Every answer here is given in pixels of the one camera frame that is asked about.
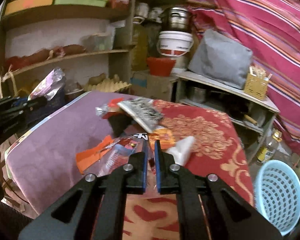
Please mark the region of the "grey cloth bag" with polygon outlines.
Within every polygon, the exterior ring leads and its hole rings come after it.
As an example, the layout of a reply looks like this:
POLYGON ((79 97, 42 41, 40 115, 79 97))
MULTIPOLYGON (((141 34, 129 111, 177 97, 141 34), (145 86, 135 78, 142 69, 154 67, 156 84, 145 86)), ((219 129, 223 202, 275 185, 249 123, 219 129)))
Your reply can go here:
POLYGON ((252 61, 252 50, 208 29, 190 61, 188 70, 242 90, 252 61))

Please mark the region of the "white plastic bag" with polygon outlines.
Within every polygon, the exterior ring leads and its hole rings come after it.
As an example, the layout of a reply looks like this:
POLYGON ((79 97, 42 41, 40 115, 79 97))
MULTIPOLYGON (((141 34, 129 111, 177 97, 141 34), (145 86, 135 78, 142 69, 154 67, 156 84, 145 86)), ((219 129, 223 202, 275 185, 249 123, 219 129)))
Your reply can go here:
POLYGON ((194 136, 188 136, 179 140, 175 145, 166 150, 166 153, 173 155, 174 162, 185 166, 191 156, 191 148, 195 143, 194 136))

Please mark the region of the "silver pink foil wrapper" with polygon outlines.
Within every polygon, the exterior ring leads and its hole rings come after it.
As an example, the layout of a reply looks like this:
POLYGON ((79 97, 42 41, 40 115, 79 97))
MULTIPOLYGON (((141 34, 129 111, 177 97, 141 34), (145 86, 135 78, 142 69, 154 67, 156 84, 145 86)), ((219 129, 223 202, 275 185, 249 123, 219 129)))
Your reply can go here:
POLYGON ((50 101, 65 86, 65 82, 66 77, 62 69, 54 68, 30 93, 28 100, 44 97, 50 101))

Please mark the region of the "clear plastic container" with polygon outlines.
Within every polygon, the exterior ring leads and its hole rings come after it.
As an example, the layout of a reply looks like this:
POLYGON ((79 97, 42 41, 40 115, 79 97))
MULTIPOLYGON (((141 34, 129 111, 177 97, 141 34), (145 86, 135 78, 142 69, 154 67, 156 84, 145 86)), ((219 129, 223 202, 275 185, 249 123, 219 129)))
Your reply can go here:
POLYGON ((89 52, 113 49, 113 35, 110 32, 96 33, 81 38, 82 45, 89 52))

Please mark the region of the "wooden wall shelf unit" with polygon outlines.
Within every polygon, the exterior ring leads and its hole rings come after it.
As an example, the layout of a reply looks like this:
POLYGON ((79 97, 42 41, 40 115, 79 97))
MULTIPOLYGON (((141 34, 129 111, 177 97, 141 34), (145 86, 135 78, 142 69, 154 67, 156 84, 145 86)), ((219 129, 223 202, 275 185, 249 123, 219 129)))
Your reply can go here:
POLYGON ((135 0, 105 7, 53 5, 53 0, 3 0, 0 6, 0 98, 32 87, 59 67, 85 85, 106 74, 129 81, 135 0), (89 52, 81 38, 110 32, 113 49, 89 52))

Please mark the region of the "cardboard box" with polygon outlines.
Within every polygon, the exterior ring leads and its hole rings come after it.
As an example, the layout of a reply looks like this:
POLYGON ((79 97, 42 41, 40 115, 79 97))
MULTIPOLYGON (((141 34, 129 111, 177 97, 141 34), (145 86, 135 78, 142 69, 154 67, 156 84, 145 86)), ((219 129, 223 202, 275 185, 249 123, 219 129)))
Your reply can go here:
POLYGON ((160 99, 175 102, 178 78, 154 76, 149 71, 132 72, 130 93, 150 99, 160 99))

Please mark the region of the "black white printed packet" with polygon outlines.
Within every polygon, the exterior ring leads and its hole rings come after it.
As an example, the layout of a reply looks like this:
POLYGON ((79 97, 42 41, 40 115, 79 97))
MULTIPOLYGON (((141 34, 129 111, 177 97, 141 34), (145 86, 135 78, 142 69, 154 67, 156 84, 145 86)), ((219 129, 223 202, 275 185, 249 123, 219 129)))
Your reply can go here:
POLYGON ((163 118, 163 115, 144 98, 120 101, 117 105, 147 133, 153 133, 159 121, 163 118))

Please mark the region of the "clear oil bottle yellow label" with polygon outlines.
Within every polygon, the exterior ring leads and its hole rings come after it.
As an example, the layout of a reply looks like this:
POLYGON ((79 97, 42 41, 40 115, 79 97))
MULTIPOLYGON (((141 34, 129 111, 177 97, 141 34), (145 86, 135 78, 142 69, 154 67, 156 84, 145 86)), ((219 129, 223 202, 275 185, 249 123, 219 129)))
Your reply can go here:
POLYGON ((261 164, 269 161, 276 153, 281 141, 282 133, 274 129, 272 134, 265 139, 263 145, 260 147, 256 155, 256 161, 261 164))

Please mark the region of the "grey low shelf unit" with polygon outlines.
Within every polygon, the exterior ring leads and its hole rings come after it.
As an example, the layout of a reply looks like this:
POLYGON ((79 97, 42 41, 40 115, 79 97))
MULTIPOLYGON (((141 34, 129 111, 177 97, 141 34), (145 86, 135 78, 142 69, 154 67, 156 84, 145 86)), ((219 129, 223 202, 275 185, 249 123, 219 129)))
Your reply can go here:
POLYGON ((193 72, 177 74, 176 102, 226 113, 239 135, 248 163, 251 163, 271 133, 273 122, 279 114, 277 106, 266 97, 258 100, 240 89, 193 72), (189 99, 192 87, 206 90, 206 101, 195 103, 189 99))

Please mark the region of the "striped pink red curtain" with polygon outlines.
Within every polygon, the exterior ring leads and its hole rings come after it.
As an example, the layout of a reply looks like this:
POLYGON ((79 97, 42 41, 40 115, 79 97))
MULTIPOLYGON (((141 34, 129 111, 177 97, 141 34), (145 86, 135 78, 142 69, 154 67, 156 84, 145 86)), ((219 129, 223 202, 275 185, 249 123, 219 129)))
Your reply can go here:
POLYGON ((300 154, 300 1, 194 0, 198 37, 213 28, 253 52, 253 64, 270 74, 267 94, 280 113, 274 125, 300 154))

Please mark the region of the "orange snack bag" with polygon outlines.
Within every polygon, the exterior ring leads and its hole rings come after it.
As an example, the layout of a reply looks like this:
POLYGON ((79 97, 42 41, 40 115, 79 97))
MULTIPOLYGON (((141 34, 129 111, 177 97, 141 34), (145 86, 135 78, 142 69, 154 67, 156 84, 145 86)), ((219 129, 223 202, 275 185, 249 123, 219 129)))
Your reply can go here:
POLYGON ((160 147, 162 150, 167 150, 175 145, 175 138, 170 129, 158 128, 153 133, 148 135, 150 147, 155 150, 155 142, 160 141, 160 147))

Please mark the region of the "small steel pot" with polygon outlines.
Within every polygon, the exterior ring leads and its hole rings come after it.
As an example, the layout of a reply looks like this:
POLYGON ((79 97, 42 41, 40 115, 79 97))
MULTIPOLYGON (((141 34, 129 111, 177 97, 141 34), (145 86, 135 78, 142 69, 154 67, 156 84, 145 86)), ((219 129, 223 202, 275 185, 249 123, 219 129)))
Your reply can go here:
POLYGON ((189 99, 195 103, 204 103, 206 101, 206 90, 198 87, 192 87, 189 99))

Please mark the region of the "yellow woven utensil basket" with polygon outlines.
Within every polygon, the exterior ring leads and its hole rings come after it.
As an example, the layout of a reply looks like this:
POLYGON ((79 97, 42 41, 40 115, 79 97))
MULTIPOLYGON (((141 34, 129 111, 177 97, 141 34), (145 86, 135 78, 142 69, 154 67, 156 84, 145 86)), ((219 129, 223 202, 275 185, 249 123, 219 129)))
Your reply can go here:
POLYGON ((271 77, 272 74, 267 74, 263 68, 250 66, 243 91, 258 100, 264 100, 271 77))

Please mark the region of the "green plastic tray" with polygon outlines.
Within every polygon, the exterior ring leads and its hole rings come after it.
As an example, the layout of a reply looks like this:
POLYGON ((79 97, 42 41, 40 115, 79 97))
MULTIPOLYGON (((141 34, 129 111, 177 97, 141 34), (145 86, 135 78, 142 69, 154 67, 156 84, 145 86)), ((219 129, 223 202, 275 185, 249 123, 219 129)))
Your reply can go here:
POLYGON ((53 5, 87 5, 105 7, 108 0, 53 0, 53 5))

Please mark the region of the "clear red printed wrapper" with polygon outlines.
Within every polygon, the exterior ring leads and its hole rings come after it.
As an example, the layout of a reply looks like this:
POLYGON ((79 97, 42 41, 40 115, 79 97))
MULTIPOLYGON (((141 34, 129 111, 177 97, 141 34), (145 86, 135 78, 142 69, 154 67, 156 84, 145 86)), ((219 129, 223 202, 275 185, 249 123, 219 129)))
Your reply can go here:
POLYGON ((154 152, 147 133, 135 133, 114 139, 114 142, 102 149, 105 155, 94 164, 93 173, 98 177, 108 175, 117 167, 127 164, 129 157, 138 152, 147 155, 148 173, 155 175, 154 152))

